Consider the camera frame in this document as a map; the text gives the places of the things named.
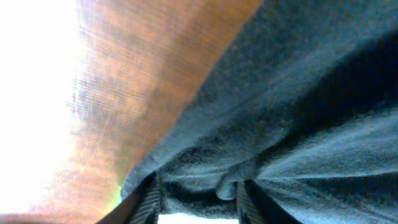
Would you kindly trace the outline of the dark green Nike t-shirt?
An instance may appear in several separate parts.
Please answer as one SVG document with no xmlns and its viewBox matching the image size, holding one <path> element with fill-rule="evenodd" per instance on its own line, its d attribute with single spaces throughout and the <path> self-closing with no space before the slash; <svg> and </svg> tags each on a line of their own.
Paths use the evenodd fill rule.
<svg viewBox="0 0 398 224">
<path fill-rule="evenodd" d="M 126 178 L 162 213 L 237 214 L 253 180 L 302 223 L 397 222 L 397 2 L 264 1 Z"/>
</svg>

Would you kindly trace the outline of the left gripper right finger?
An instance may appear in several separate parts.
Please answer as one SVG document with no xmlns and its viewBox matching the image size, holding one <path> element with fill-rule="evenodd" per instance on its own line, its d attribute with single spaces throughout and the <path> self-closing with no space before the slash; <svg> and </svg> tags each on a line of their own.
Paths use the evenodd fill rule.
<svg viewBox="0 0 398 224">
<path fill-rule="evenodd" d="M 236 184 L 239 224 L 301 224 L 253 180 Z"/>
</svg>

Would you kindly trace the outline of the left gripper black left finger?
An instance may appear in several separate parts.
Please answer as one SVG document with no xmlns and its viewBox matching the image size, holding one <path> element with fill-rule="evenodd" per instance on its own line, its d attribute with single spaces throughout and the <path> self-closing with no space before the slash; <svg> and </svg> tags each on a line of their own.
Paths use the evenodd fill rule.
<svg viewBox="0 0 398 224">
<path fill-rule="evenodd" d="M 96 224 L 157 224 L 160 210 L 160 188 L 156 173 L 152 173 Z"/>
</svg>

